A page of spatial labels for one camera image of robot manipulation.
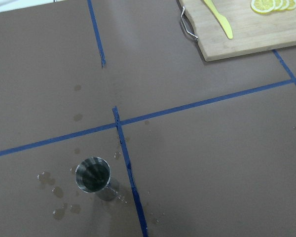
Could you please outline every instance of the blue line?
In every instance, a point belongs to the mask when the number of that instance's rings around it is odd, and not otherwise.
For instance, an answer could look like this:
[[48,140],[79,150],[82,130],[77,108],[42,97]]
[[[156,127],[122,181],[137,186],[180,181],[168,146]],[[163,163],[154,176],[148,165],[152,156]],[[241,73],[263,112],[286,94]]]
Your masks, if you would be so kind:
[[130,185],[132,188],[132,193],[133,193],[133,198],[134,198],[134,202],[135,202],[135,206],[136,206],[136,210],[137,210],[138,219],[140,222],[140,226],[142,228],[143,236],[148,237],[148,230],[147,230],[147,223],[146,223],[146,219],[145,219],[145,214],[144,214],[143,206],[140,202],[139,193],[137,191],[137,188],[136,188],[136,185],[134,182],[132,165],[130,162],[130,158],[129,158],[129,154],[128,154],[128,150],[127,150],[127,146],[126,146],[126,142],[125,142],[125,138],[124,138],[123,129],[122,129],[122,126],[121,126],[121,123],[119,120],[118,109],[115,106],[112,110],[113,110],[113,114],[114,114],[114,118],[115,118],[115,123],[116,123],[115,125],[117,128],[117,132],[118,132],[118,136],[119,136],[119,140],[120,140],[120,145],[122,147],[123,156],[125,159],[129,182],[130,182]]
[[291,77],[291,79],[293,80],[293,82],[294,82],[294,84],[296,86],[296,77],[295,77],[295,75],[292,73],[292,71],[290,70],[290,68],[284,62],[283,58],[280,56],[280,54],[275,49],[273,50],[273,53],[275,54],[275,56],[279,60],[280,64],[282,64],[282,66],[284,67],[284,69],[286,70],[286,72],[288,73],[288,75]]
[[97,20],[95,18],[95,14],[94,14],[91,0],[87,0],[87,1],[88,1],[90,16],[91,16],[91,20],[92,20],[92,24],[93,24],[95,38],[97,40],[98,49],[99,49],[100,56],[101,56],[101,64],[102,64],[102,67],[104,67],[104,65],[106,64],[106,61],[105,61],[104,51],[102,48],[102,43],[101,43],[100,33],[99,33],[98,25],[97,25]]
[[191,109],[191,108],[195,108],[195,107],[199,107],[199,106],[203,106],[203,105],[208,105],[208,104],[212,104],[212,103],[215,103],[215,102],[218,102],[218,101],[227,100],[227,99],[231,99],[231,98],[236,98],[236,97],[239,97],[239,96],[248,95],[248,94],[252,94],[252,93],[263,91],[263,90],[268,90],[268,89],[272,89],[272,88],[275,88],[275,87],[279,87],[279,86],[283,86],[283,85],[287,85],[287,84],[291,84],[291,83],[293,83],[292,80],[284,80],[284,81],[276,82],[276,83],[273,83],[273,84],[253,88],[253,89],[243,90],[243,91],[235,92],[235,93],[228,94],[228,95],[214,97],[212,99],[202,100],[202,101],[199,101],[199,102],[194,102],[194,103],[191,103],[191,104],[174,107],[174,108],[167,109],[167,110],[162,110],[162,111],[159,111],[159,112],[155,112],[155,113],[151,113],[151,114],[147,114],[147,115],[143,115],[143,116],[138,116],[138,117],[135,117],[135,118],[126,119],[126,120],[121,121],[120,123],[121,123],[121,125],[127,125],[127,124],[130,124],[130,123],[139,122],[139,121],[143,121],[143,120],[146,120],[146,119],[151,119],[151,118],[154,118],[154,117],[167,115],[167,114],[171,114],[171,113],[174,113],[174,112],[187,110],[187,109]]
[[4,150],[4,151],[0,151],[0,157],[8,155],[8,154],[16,153],[16,152],[28,150],[28,149],[31,149],[31,148],[41,147],[41,146],[48,145],[48,144],[51,144],[51,143],[60,142],[60,141],[68,140],[68,139],[79,137],[79,136],[84,136],[84,135],[87,135],[87,134],[90,134],[90,133],[107,130],[107,129],[114,128],[114,127],[115,127],[115,123],[110,123],[110,124],[107,124],[107,125],[90,128],[90,129],[87,129],[87,130],[84,130],[84,131],[74,132],[74,133],[70,133],[70,134],[67,134],[67,135],[54,137],[54,138],[46,139],[46,140],[39,141],[39,142],[30,143],[30,144],[23,145],[23,146],[20,146],[20,147],[7,149],[7,150]]

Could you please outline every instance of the wooden cutting board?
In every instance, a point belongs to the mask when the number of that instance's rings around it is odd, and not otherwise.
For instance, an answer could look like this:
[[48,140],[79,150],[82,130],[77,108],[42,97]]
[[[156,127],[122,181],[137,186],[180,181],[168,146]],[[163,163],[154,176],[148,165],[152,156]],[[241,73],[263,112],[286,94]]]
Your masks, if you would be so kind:
[[231,24],[228,39],[202,0],[180,0],[206,61],[296,45],[296,9],[257,14],[251,0],[213,0]]

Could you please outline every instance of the knife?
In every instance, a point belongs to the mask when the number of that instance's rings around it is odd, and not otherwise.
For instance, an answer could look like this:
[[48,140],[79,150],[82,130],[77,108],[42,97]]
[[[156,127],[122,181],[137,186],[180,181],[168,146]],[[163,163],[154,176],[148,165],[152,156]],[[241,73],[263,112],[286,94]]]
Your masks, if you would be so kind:
[[215,5],[213,4],[212,0],[204,0],[204,2],[208,6],[208,8],[212,11],[214,16],[218,20],[219,24],[222,26],[222,28],[225,31],[228,39],[232,39],[233,38],[232,29],[231,29],[231,25],[228,22],[227,18],[224,17],[223,15],[221,15],[217,11],[217,9],[216,9]]

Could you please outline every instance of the metal handle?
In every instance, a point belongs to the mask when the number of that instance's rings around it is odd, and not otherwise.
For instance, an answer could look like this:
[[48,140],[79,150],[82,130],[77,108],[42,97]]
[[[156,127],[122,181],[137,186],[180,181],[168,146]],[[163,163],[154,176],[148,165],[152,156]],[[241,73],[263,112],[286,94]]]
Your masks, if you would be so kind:
[[186,27],[185,22],[184,22],[184,20],[183,20],[183,15],[184,15],[184,13],[185,13],[185,7],[183,6],[183,7],[182,7],[182,13],[181,13],[181,21],[182,21],[182,24],[183,24],[183,26],[184,26],[184,29],[185,29],[185,31],[187,32],[187,34],[189,34],[190,36],[192,36],[192,37],[194,38],[194,40],[195,40],[196,42],[198,42],[198,36],[196,36],[195,34],[193,34],[193,33],[191,33],[190,31],[187,30],[187,27]]

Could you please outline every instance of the lemon slice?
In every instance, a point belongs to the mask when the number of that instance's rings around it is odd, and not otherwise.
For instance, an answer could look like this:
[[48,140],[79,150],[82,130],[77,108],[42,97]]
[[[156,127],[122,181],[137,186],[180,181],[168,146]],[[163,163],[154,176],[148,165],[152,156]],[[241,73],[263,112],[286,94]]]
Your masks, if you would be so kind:
[[283,0],[275,0],[275,8],[274,10],[278,10],[283,6]]
[[279,11],[283,11],[286,10],[287,7],[290,5],[290,0],[283,0],[283,5],[280,9],[278,9]]
[[294,10],[296,8],[296,0],[290,0],[290,4],[286,8],[286,10]]
[[274,10],[275,0],[252,0],[251,8],[257,13],[268,13]]

